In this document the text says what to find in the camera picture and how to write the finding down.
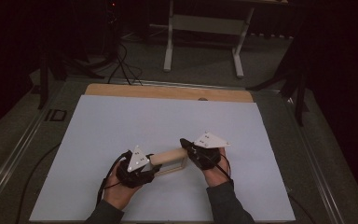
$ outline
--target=hand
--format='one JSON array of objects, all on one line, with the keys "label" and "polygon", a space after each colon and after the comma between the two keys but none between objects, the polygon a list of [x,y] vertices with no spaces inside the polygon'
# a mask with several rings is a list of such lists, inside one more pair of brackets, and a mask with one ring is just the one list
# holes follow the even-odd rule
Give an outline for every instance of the hand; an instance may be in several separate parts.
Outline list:
[{"label": "hand", "polygon": [[103,199],[108,203],[112,204],[115,208],[119,210],[123,210],[127,206],[127,204],[129,204],[131,197],[142,186],[136,187],[134,189],[130,189],[122,184],[117,184],[119,180],[116,177],[116,170],[119,165],[120,162],[117,163],[117,165],[112,171],[112,174],[106,180],[106,187],[112,185],[115,186],[104,190]]},{"label": "hand", "polygon": [[[219,148],[221,155],[226,156],[226,151],[223,147]],[[228,173],[228,162],[226,158],[222,157],[220,162],[217,163],[226,173]],[[228,182],[228,178],[223,174],[216,166],[209,170],[203,170],[202,173],[205,176],[206,183],[209,187],[215,187],[223,183]]]}]

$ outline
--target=black cable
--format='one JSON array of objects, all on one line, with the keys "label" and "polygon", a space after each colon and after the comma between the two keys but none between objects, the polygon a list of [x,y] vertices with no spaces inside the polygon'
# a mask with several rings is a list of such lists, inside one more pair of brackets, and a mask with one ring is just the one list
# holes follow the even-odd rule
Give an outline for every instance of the black cable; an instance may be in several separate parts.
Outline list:
[{"label": "black cable", "polygon": [[101,68],[103,66],[106,66],[106,65],[112,63],[113,60],[115,59],[115,57],[116,57],[116,54],[114,52],[110,52],[109,55],[103,61],[100,61],[97,63],[85,64],[84,66],[89,69],[92,69],[92,70],[98,69],[98,68]]},{"label": "black cable", "polygon": [[110,167],[109,169],[109,172],[107,173],[106,177],[103,179],[103,182],[101,183],[101,186],[100,186],[100,189],[98,190],[98,195],[97,195],[97,204],[100,203],[102,197],[103,197],[103,190],[105,189],[105,186],[106,186],[106,181],[107,181],[107,178],[109,178],[109,176],[112,174],[112,171],[113,169],[115,169],[115,166],[118,164],[118,162],[123,159],[124,157],[126,157],[127,153],[129,153],[129,151],[121,154],[112,164],[112,166]]},{"label": "black cable", "polygon": [[31,171],[30,175],[28,176],[27,182],[25,184],[25,188],[22,190],[22,194],[21,194],[21,200],[20,200],[20,205],[19,205],[19,210],[17,211],[17,218],[16,218],[16,224],[18,224],[20,222],[20,216],[21,216],[21,209],[22,209],[22,203],[24,202],[24,198],[25,198],[25,192],[28,189],[28,184],[31,181],[31,177],[34,175],[34,171],[36,170],[36,168],[39,166],[40,162],[42,162],[43,159],[46,158],[46,156],[48,154],[50,154],[52,151],[54,151],[57,147],[60,146],[61,143],[57,144],[55,147],[53,147],[52,149],[50,149],[48,152],[45,153],[45,155],[43,155],[43,157],[37,162],[37,164],[34,166],[34,169]]},{"label": "black cable", "polygon": [[[124,56],[123,56],[123,60],[126,59],[127,57],[127,49],[124,47]],[[118,70],[118,68],[120,67],[120,61],[118,61],[118,65],[115,68],[115,70],[113,70],[112,74],[109,76],[109,79],[107,80],[107,84],[110,84],[110,80],[112,79],[112,77],[115,75],[116,71]]]},{"label": "black cable", "polygon": [[117,56],[117,59],[118,59],[118,65],[120,65],[120,68],[121,68],[121,71],[123,72],[124,78],[126,78],[129,85],[131,85],[129,78],[127,77],[127,74],[124,71],[123,60],[121,60],[120,56]]},{"label": "black cable", "polygon": [[[127,55],[127,52],[128,52],[127,48],[126,48],[123,44],[121,44],[121,43],[120,43],[119,45],[126,51],[126,55]],[[134,67],[134,68],[136,68],[136,69],[139,69],[140,72],[141,72],[140,75],[136,76],[136,75],[133,74],[133,72],[130,70],[130,65],[128,65],[127,63],[125,63],[124,60],[125,60],[125,59],[123,58],[123,60],[122,60],[123,64],[127,66],[127,69],[130,71],[130,73],[131,73],[131,74],[133,75],[133,77],[134,77],[134,80],[133,80],[132,84],[135,82],[135,80],[137,80],[137,81],[141,84],[141,86],[143,86],[141,80],[139,79],[139,76],[142,74],[142,69],[139,68],[139,67],[134,67],[134,66],[132,66],[132,67]]]},{"label": "black cable", "polygon": [[115,64],[115,63],[111,62],[110,64],[108,64],[108,65],[105,66],[104,68],[101,68],[100,70],[95,71],[95,73],[98,74],[98,73],[100,73],[100,72],[103,72],[104,70],[106,70],[106,69],[112,67],[114,64]]},{"label": "black cable", "polygon": [[315,219],[313,219],[313,217],[310,215],[310,213],[307,211],[307,209],[305,209],[305,208],[301,205],[301,203],[299,203],[299,202],[295,199],[295,197],[293,197],[291,194],[287,193],[287,195],[289,196],[290,199],[293,200],[293,202],[295,202],[295,203],[305,212],[305,214],[310,218],[310,221],[311,221],[313,224],[316,224]]},{"label": "black cable", "polygon": [[114,187],[116,185],[119,185],[119,184],[121,184],[121,182],[118,182],[118,183],[116,183],[114,185],[111,185],[111,186],[108,186],[108,187],[104,187],[103,189],[110,189],[110,188],[112,188],[112,187]]},{"label": "black cable", "polygon": [[[211,163],[213,163],[213,164],[217,167],[217,169],[219,169],[219,170],[228,178],[228,181],[230,181],[230,183],[232,183],[232,185],[233,185],[233,180],[231,179],[231,175],[229,175],[225,170],[223,170],[223,168],[222,168],[219,164],[217,164],[216,162],[214,162],[213,160],[211,160],[211,158],[209,158],[208,156],[204,155],[203,153],[198,152],[197,155],[201,155],[201,156],[203,156],[204,158],[206,158],[207,160],[209,160]],[[229,162],[228,162],[228,169],[229,169],[229,172],[231,173],[231,168],[230,168],[230,166],[229,166]]]}]

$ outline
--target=person's left hand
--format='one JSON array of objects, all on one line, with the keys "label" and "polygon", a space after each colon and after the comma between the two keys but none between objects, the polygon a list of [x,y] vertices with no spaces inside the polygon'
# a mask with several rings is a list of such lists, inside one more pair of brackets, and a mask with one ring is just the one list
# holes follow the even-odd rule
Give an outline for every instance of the person's left hand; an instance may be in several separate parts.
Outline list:
[{"label": "person's left hand", "polygon": [[122,184],[117,184],[119,180],[116,177],[116,170],[119,165],[120,162],[117,163],[117,165],[112,171],[112,174],[106,180],[106,187],[112,185],[115,186],[104,190],[103,199],[108,203],[112,204],[115,208],[123,210],[127,206],[127,204],[129,204],[133,194],[135,194],[135,192],[142,186],[130,189]]}]

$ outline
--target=white triangular marker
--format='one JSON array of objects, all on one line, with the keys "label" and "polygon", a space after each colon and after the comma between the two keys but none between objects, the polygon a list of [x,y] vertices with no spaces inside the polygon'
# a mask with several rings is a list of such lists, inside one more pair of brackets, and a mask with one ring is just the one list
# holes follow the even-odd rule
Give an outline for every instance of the white triangular marker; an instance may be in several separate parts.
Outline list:
[{"label": "white triangular marker", "polygon": [[199,139],[194,141],[194,145],[204,148],[213,148],[213,147],[229,147],[230,144],[228,141],[220,138],[212,133],[205,133]]},{"label": "white triangular marker", "polygon": [[139,148],[139,146],[136,146],[136,148],[132,152],[129,168],[127,169],[127,171],[131,173],[132,171],[135,171],[147,165],[149,162],[150,160],[146,157],[146,155]]}]

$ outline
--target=table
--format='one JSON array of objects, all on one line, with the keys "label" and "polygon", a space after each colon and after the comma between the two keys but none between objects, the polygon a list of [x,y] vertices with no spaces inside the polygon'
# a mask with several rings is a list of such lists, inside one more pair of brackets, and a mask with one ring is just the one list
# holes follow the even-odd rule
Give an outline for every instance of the table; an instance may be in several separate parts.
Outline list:
[{"label": "table", "polygon": [[[199,98],[209,102],[196,101]],[[136,144],[146,154],[159,153],[177,148],[180,137],[198,137],[206,127],[217,135],[229,135],[232,146],[227,156],[237,197],[255,220],[294,220],[252,101],[247,91],[91,84],[77,105],[30,220],[86,219],[105,172],[126,147]],[[211,221],[204,182],[191,162],[181,171],[156,177],[135,194],[123,221]]]},{"label": "table", "polygon": [[[282,1],[242,0],[239,2],[252,3],[252,4],[254,3],[287,4],[288,3],[287,0],[282,0]],[[243,70],[242,70],[240,52],[254,11],[255,11],[255,6],[251,6],[246,12],[247,16],[244,21],[179,15],[173,12],[173,0],[170,0],[170,12],[169,12],[169,19],[168,19],[168,44],[165,52],[164,71],[165,72],[171,71],[172,51],[173,51],[173,43],[172,43],[173,29],[187,30],[187,31],[206,32],[206,33],[215,33],[215,34],[223,34],[223,35],[238,35],[239,41],[237,46],[232,50],[232,56],[234,59],[234,65],[235,65],[237,77],[242,78]]]}]

